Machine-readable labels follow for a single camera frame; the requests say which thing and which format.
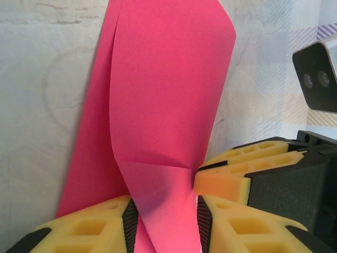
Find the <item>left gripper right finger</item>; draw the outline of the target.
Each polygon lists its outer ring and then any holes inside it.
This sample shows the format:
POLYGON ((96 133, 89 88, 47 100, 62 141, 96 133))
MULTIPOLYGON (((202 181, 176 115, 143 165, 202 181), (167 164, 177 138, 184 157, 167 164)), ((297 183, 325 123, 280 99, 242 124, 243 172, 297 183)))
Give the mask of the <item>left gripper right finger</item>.
POLYGON ((197 198, 202 252, 329 252, 297 221, 215 196, 197 198))

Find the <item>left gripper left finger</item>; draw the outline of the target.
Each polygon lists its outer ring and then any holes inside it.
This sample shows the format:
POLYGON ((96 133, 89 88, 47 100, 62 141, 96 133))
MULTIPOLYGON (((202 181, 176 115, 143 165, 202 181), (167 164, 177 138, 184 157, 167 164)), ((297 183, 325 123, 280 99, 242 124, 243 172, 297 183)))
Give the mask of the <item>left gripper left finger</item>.
POLYGON ((40 225, 8 252, 134 252, 138 211, 117 197, 40 225))

